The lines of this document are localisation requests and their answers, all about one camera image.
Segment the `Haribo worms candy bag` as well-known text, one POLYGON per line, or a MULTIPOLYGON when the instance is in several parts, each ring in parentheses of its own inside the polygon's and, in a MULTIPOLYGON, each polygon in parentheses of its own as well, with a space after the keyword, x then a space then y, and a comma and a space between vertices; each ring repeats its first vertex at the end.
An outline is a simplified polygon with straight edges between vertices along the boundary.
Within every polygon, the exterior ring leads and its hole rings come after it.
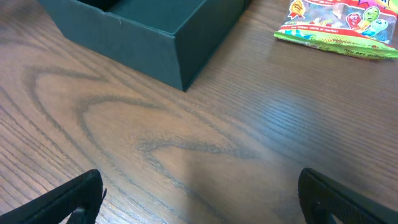
POLYGON ((397 58, 395 0, 291 0, 274 37, 314 49, 374 60, 397 58))

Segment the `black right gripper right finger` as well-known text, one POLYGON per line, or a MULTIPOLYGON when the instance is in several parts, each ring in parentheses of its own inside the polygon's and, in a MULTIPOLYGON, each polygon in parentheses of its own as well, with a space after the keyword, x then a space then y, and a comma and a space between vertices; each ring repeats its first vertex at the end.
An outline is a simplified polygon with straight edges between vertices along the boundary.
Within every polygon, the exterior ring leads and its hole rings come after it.
POLYGON ((300 207, 309 224, 397 224, 397 212, 387 208, 311 168, 298 178, 300 207))

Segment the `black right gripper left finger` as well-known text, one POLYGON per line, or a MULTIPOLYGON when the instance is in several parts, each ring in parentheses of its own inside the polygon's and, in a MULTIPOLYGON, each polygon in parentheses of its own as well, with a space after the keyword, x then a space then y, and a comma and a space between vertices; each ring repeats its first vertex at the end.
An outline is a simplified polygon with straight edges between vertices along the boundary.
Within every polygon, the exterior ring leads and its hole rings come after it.
POLYGON ((89 170, 40 197, 1 215, 5 224, 95 224, 106 195, 99 170, 89 170))

